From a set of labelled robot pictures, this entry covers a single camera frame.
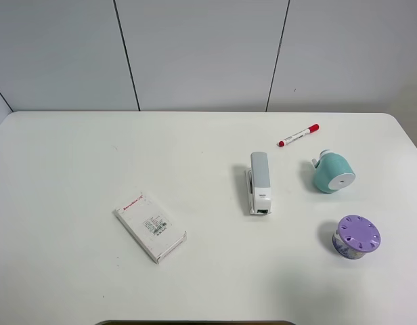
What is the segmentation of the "white cardboard box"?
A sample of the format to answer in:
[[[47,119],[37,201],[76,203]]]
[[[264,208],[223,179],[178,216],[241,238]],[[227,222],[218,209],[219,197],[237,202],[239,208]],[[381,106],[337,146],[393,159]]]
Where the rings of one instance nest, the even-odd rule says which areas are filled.
[[[143,191],[125,199],[113,213],[157,264],[187,240],[187,232]]]

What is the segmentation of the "white grey stapler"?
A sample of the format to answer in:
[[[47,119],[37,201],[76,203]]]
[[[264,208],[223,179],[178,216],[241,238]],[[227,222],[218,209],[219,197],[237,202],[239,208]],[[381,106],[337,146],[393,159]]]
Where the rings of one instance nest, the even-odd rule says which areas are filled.
[[[250,167],[244,172],[248,192],[249,213],[268,215],[271,213],[271,184],[266,152],[253,152]]]

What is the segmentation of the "red whiteboard marker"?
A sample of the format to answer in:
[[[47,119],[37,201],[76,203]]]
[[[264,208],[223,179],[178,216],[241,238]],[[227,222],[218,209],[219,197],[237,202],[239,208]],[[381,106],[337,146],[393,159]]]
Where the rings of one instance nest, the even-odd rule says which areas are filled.
[[[290,143],[292,143],[292,142],[294,142],[294,141],[296,141],[298,139],[301,139],[302,137],[304,137],[304,136],[306,136],[306,135],[308,135],[310,133],[313,133],[315,131],[318,131],[319,128],[320,128],[320,126],[318,124],[314,124],[314,125],[306,128],[306,129],[304,129],[302,131],[299,131],[298,133],[295,133],[294,135],[291,135],[291,136],[289,136],[289,137],[287,137],[287,138],[279,141],[278,142],[278,146],[280,148],[282,148],[284,146],[287,146],[288,144],[290,144]]]

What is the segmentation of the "purple lidded air freshener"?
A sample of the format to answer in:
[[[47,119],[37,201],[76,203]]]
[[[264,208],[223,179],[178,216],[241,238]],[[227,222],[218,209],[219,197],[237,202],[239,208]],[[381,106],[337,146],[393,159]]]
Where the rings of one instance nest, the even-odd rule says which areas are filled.
[[[377,227],[359,215],[343,217],[332,235],[336,251],[348,259],[361,259],[380,247],[381,236]]]

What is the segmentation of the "teal pencil sharpener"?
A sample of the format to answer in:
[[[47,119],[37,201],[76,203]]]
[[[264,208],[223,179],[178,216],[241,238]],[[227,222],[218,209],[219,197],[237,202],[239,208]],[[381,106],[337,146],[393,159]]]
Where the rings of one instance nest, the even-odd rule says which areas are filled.
[[[350,186],[356,175],[347,160],[331,150],[323,150],[319,159],[312,160],[313,185],[321,192],[331,194]]]

